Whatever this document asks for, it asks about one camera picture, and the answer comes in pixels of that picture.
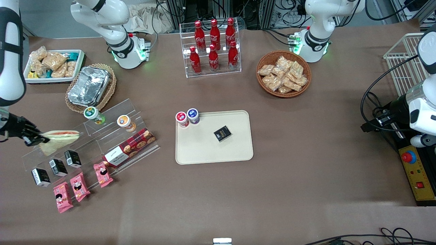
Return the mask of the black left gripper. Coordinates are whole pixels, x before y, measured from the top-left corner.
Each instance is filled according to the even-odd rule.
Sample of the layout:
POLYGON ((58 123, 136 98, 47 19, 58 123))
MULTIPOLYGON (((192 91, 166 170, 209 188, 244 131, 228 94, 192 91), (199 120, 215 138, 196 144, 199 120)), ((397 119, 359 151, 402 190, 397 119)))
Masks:
POLYGON ((409 106, 405 95, 398 97, 383 107, 374 109, 374 118, 361 125, 363 132, 373 131, 412 131, 409 126, 409 106))

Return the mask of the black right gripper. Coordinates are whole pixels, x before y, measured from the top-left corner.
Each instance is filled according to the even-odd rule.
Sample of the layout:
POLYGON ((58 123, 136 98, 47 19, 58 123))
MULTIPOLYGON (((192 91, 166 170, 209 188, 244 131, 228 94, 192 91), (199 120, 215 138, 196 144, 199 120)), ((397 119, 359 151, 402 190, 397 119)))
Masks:
POLYGON ((31 121, 23 116, 9 114, 1 116, 1 142, 8 141, 11 137, 21 138, 26 146, 36 146, 39 143, 47 143, 49 138, 40 135, 41 131, 31 121))

